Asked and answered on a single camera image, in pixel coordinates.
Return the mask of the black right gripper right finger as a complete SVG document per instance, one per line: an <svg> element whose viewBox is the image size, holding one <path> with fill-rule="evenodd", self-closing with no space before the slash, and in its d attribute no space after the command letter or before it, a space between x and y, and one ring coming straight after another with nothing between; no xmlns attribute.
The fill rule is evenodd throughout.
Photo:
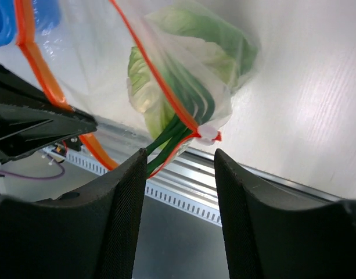
<svg viewBox="0 0 356 279"><path fill-rule="evenodd" d="M220 213L230 278L356 278L356 199L339 202L335 219Z"/></svg>

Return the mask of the green lettuce leaf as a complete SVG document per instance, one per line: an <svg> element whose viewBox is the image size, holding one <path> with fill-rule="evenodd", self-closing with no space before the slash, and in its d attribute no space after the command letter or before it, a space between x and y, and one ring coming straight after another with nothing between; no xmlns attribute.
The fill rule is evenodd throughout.
<svg viewBox="0 0 356 279"><path fill-rule="evenodd" d="M134 32L127 67L132 107L154 139L174 114L194 131L220 129L232 115L232 98L254 73L258 49L243 31L193 1L128 1L122 10ZM210 120L197 124L169 85L172 73L186 69L215 102Z"/></svg>

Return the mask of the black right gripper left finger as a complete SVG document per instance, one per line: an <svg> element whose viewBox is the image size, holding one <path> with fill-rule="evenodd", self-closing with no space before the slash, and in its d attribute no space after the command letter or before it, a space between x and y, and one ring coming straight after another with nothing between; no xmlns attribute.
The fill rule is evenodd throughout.
<svg viewBox="0 0 356 279"><path fill-rule="evenodd" d="M0 278L131 278L146 167L140 149L58 199L0 195Z"/></svg>

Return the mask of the green onion stalk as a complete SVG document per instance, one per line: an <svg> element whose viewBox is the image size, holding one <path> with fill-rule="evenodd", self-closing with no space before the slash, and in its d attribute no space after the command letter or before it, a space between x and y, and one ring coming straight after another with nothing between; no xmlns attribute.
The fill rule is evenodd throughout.
<svg viewBox="0 0 356 279"><path fill-rule="evenodd" d="M197 124L204 124L210 120L215 110L215 102L209 91L196 77L186 69L180 68L172 73L168 83ZM147 164L147 175L150 177L156 173L157 169L173 154L174 148L192 133L193 131L179 119L178 115L174 114L167 127L146 148L147 154L150 155L158 147L163 147L161 152Z"/></svg>

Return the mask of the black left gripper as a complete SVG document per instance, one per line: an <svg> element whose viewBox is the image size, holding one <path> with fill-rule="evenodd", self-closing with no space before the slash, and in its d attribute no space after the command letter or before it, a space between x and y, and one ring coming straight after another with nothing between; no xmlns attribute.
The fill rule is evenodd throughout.
<svg viewBox="0 0 356 279"><path fill-rule="evenodd" d="M42 91L0 64L0 163L96 131L92 116L50 106Z"/></svg>

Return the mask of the clear zip top bag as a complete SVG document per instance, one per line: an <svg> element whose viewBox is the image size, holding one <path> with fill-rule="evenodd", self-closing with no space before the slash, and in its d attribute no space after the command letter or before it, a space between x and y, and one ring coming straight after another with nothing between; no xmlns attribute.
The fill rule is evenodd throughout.
<svg viewBox="0 0 356 279"><path fill-rule="evenodd" d="M221 140L234 94L258 48L242 30L193 1L14 1L17 46L50 103L89 109L128 100L152 137L149 176L197 139Z"/></svg>

